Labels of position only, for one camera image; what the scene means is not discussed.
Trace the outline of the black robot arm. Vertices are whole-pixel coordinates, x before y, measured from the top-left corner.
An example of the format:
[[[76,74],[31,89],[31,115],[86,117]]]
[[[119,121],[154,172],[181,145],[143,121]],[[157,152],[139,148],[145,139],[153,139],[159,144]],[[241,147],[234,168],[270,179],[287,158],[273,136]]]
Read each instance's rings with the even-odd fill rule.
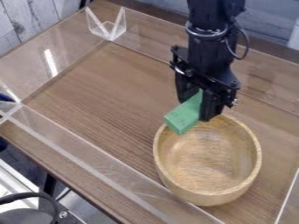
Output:
[[[179,102],[202,94],[197,118],[207,122],[234,106],[241,90],[231,64],[242,58],[238,38],[246,33],[237,16],[246,10],[246,0],[187,0],[187,4],[189,45],[171,47],[170,68]]]

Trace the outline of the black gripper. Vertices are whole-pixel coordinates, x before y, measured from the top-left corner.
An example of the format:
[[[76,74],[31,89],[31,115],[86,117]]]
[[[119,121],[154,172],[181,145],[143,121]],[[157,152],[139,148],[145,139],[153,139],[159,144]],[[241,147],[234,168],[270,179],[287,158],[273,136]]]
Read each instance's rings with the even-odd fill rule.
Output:
[[[209,122],[226,106],[233,107],[241,88],[230,69],[239,32],[231,24],[203,30],[193,23],[186,24],[186,32],[189,46],[171,47],[170,68],[175,71],[178,100],[185,103],[201,92],[201,120]]]

